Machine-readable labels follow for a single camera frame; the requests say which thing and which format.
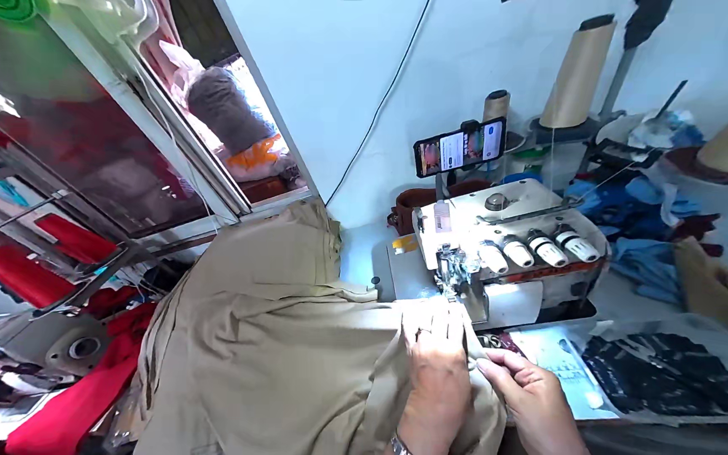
khaki cloth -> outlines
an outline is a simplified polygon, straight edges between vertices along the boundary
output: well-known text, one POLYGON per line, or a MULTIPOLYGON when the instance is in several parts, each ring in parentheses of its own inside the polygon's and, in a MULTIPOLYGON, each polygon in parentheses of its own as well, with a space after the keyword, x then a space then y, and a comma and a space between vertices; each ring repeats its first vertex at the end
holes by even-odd
MULTIPOLYGON (((221 232, 143 340, 147 424, 135 452, 380 453, 410 391, 403 308, 338 281, 338 225, 318 202, 221 232)), ((452 453, 497 452, 506 414, 474 367, 452 453)))

smartphone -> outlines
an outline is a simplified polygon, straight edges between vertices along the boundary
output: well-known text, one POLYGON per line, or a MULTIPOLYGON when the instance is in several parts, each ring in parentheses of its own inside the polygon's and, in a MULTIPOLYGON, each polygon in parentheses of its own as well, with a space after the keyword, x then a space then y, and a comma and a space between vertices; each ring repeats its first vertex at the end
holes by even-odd
POLYGON ((418 177, 496 160, 505 152, 506 123, 506 118, 494 118, 468 130, 458 129, 415 142, 418 177))

right hand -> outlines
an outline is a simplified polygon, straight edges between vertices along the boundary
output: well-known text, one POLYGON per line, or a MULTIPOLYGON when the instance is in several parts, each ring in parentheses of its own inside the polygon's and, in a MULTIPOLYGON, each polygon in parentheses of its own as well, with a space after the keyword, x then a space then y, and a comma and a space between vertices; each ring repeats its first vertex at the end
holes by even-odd
POLYGON ((478 359, 476 365, 493 389, 504 395, 529 455, 589 453, 554 373, 512 351, 484 352, 490 360, 478 359))

black fabric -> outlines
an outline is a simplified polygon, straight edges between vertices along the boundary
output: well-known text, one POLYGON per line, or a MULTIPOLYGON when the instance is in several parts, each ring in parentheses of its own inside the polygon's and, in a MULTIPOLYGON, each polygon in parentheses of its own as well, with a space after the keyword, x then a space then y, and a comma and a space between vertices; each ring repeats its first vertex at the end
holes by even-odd
POLYGON ((673 0, 634 0, 638 8, 625 25, 625 49, 635 48, 650 38, 667 16, 673 0))
POLYGON ((582 358, 612 404, 625 414, 641 410, 660 415, 728 414, 728 371, 721 359, 689 338, 634 334, 608 341, 595 336, 582 358), (654 351, 653 361, 624 349, 631 346, 654 351))

wristwatch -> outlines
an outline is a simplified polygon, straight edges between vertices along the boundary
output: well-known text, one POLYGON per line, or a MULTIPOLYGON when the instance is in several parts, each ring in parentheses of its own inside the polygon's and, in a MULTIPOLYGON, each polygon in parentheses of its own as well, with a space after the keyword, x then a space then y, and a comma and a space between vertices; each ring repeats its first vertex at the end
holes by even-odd
POLYGON ((392 453, 395 455, 412 455, 409 449, 406 449, 406 444, 404 444, 404 441, 400 440, 398 437, 398 432, 392 433, 392 440, 389 441, 389 444, 392 446, 392 453))

